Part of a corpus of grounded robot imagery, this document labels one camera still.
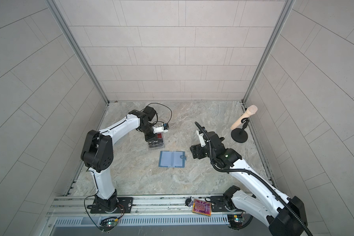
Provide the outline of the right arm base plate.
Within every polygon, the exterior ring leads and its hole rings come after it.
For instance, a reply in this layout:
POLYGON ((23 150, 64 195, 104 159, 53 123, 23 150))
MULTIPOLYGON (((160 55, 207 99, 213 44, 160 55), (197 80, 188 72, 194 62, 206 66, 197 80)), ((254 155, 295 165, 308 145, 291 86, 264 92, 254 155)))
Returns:
POLYGON ((206 202, 211 204, 212 212, 241 212, 241 209, 235 207, 228 197, 209 196, 205 198, 206 202))

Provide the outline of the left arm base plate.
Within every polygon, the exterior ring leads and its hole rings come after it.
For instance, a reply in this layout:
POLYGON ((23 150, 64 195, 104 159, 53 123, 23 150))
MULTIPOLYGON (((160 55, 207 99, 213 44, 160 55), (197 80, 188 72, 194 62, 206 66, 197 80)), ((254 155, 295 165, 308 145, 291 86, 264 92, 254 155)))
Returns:
POLYGON ((133 200, 132 197, 114 197, 104 200, 95 196, 93 204, 88 205, 87 208, 93 214, 131 213, 133 200))

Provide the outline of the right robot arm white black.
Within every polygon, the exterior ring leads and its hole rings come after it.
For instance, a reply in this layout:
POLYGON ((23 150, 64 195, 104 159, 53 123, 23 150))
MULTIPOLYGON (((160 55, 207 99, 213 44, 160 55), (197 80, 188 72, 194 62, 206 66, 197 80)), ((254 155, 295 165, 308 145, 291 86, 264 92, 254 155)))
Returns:
POLYGON ((273 236, 300 236, 312 232, 308 229, 305 206, 297 196, 291 198, 268 183, 248 165, 232 148, 222 143, 224 138, 215 132, 197 130, 199 144, 190 150, 194 158, 209 158, 214 170, 231 175, 251 193, 231 187, 228 202, 264 223, 273 236))

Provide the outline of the blue card holder wallet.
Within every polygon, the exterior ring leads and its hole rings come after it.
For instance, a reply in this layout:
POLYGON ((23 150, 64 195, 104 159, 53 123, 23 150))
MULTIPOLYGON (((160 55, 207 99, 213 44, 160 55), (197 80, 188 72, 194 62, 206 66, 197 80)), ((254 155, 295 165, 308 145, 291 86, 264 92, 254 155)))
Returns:
POLYGON ((159 167, 164 168, 184 168, 186 156, 184 151, 161 151, 159 157, 159 167))

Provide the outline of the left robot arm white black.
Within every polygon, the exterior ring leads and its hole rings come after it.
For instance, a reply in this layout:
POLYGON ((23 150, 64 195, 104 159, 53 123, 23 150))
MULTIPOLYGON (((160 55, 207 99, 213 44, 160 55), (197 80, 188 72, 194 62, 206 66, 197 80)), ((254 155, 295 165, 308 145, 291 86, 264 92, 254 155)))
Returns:
POLYGON ((143 133, 146 142, 156 140, 157 135, 151 124, 156 115, 155 109, 147 106, 141 111, 129 112, 125 118, 107 128, 87 133, 81 160, 93 177, 96 188, 94 197, 99 209, 113 212, 119 206, 109 170, 114 161, 113 145, 132 130, 143 133))

